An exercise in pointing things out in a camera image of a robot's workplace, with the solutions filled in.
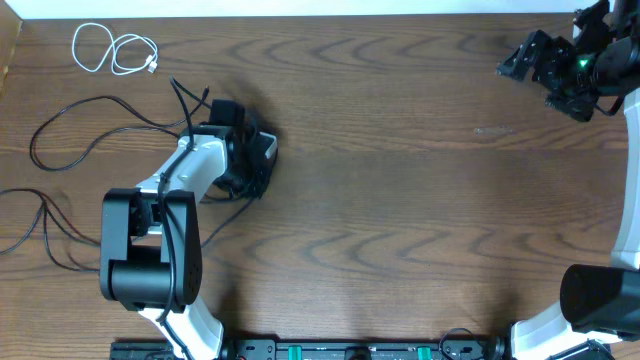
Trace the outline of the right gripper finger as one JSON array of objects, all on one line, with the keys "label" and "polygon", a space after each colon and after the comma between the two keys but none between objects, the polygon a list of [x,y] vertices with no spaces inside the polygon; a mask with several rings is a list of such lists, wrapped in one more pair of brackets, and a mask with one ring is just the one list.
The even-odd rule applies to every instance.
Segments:
[{"label": "right gripper finger", "polygon": [[527,62],[502,63],[497,66],[497,74],[522,82],[533,65]]},{"label": "right gripper finger", "polygon": [[534,66],[550,41],[551,37],[542,30],[531,32],[515,52],[502,63],[527,62]]}]

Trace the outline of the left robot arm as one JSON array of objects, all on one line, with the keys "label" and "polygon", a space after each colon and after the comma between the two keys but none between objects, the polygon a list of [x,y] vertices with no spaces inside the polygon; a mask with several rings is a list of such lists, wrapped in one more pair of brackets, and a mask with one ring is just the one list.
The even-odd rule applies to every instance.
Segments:
[{"label": "left robot arm", "polygon": [[224,201],[266,191],[278,140],[257,111],[215,100],[207,121],[188,126],[148,179],[113,188],[102,203],[102,295],[152,321],[178,359],[217,359],[224,326],[199,294],[203,240],[197,207],[211,187]]}]

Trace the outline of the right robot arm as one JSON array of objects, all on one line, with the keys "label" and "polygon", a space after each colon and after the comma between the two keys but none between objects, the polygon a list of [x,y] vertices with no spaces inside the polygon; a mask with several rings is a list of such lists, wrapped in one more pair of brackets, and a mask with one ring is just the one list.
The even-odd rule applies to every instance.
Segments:
[{"label": "right robot arm", "polygon": [[485,349],[488,359],[611,359],[613,345],[639,339],[639,4],[597,1],[572,17],[566,38],[529,33],[496,72],[530,79],[545,104],[580,124],[621,121],[625,168],[611,195],[617,225],[604,264],[572,264],[557,299],[511,324]]}]

